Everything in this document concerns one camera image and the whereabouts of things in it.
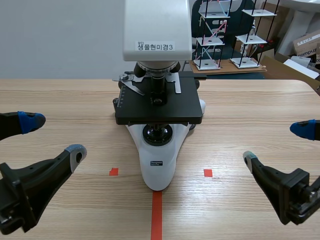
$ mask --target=white sink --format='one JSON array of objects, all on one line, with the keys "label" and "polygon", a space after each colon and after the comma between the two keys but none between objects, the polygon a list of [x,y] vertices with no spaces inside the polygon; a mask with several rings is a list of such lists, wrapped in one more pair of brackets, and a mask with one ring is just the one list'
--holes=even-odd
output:
[{"label": "white sink", "polygon": [[294,53],[292,42],[306,34],[315,13],[320,13],[320,0],[280,0],[280,4],[291,10],[286,19],[289,24],[284,24],[290,27],[286,31],[278,53],[290,55]]}]

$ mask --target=red tape marker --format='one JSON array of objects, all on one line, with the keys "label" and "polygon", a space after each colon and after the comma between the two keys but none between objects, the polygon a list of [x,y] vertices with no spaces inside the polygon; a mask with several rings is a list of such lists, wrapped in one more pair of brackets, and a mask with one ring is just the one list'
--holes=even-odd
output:
[{"label": "red tape marker", "polygon": [[111,171],[109,171],[109,176],[118,176],[119,168],[112,168]]},{"label": "red tape marker", "polygon": [[152,194],[151,240],[162,240],[162,191]]},{"label": "red tape marker", "polygon": [[212,174],[212,169],[204,169],[204,176],[206,178],[212,178],[213,177],[213,174]]}]

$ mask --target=red tape line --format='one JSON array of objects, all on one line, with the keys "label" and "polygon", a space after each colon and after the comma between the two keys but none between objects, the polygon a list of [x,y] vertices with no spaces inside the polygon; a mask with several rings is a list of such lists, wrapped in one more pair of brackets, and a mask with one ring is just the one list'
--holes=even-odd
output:
[{"label": "red tape line", "polygon": [[151,240],[162,240],[162,191],[152,194]]},{"label": "red tape line", "polygon": [[119,168],[112,168],[111,171],[109,171],[109,176],[118,176]]}]

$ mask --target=wooden table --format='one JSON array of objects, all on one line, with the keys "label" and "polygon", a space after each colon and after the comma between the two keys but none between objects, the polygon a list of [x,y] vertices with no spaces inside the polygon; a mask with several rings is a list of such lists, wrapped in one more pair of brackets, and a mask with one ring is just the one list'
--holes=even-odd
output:
[{"label": "wooden table", "polygon": [[[144,184],[136,146],[116,125],[110,80],[0,80],[0,111],[46,116],[44,127],[0,142],[12,168],[56,157],[83,144],[87,158],[56,193],[38,226],[4,240],[149,240],[152,191]],[[178,156],[163,191],[164,240],[318,240],[320,211],[283,226],[247,169],[252,151],[267,166],[320,175],[320,142],[294,136],[291,123],[320,119],[320,98],[297,80],[207,80],[207,108]],[[109,176],[119,168],[119,176]],[[204,177],[213,170],[213,178]]]}]

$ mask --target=microscope base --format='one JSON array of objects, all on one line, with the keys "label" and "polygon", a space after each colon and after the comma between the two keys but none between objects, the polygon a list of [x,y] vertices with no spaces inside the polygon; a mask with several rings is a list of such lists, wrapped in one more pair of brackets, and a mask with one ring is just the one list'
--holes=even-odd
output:
[{"label": "microscope base", "polygon": [[[202,113],[206,103],[200,100]],[[191,124],[170,124],[173,130],[171,141],[164,146],[152,146],[144,140],[146,125],[126,126],[139,152],[140,167],[145,184],[154,191],[165,189],[174,177],[179,150],[187,137]]]}]

